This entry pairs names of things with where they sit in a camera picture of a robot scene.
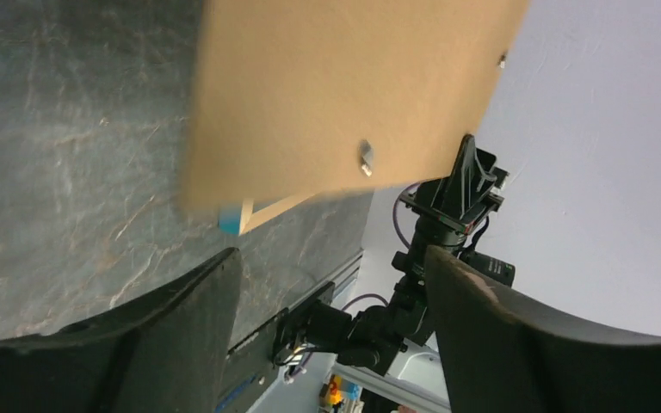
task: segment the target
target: gray marble surface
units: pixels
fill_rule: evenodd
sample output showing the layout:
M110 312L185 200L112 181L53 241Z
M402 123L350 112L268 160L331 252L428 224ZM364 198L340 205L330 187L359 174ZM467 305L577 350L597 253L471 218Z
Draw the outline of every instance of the gray marble surface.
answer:
M192 0L0 1L0 338L54 332L238 246L236 342L360 249L370 194L239 238L176 210L200 13Z

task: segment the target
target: purple cable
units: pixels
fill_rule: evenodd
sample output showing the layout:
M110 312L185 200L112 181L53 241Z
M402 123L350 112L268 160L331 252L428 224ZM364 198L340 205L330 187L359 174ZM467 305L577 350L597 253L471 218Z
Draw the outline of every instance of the purple cable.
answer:
M378 301L381 301L382 303L384 303L384 305L389 305L389 302L386 301L386 299L381 297L379 294L369 293L369 294L359 295L358 297L350 300L348 302L348 304L343 306L341 311L348 310L353 304L361 301L362 299L377 299ZM305 359L303 359L303 361L300 362L300 364L295 368L295 370L293 371L292 374L285 373L286 378L294 379L294 378L298 377L300 372L302 372L305 369L305 367L307 366L307 363L310 361L311 358L312 358L312 352L309 352L307 354L307 357Z
M394 224L394 230L397 232L397 237L399 237L399 241L406 247L406 249L409 249L410 244L409 241L406 240L404 237L404 234L401 233L401 228L398 226L398 204L401 202L401 195L409 193L414 187L419 185L418 183L413 183L410 186L406 187L403 191L399 193L397 196L397 199L394 201L394 208L392 209L392 222Z

